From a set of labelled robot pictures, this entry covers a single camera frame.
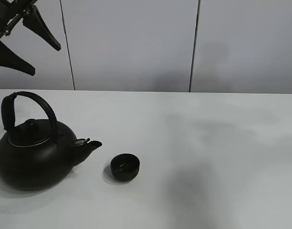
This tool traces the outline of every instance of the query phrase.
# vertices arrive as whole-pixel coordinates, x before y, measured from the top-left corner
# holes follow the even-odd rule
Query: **white table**
[[[44,192],[0,183],[0,229],[292,229],[292,95],[34,92],[103,146]],[[141,161],[127,184],[106,168],[120,153]]]

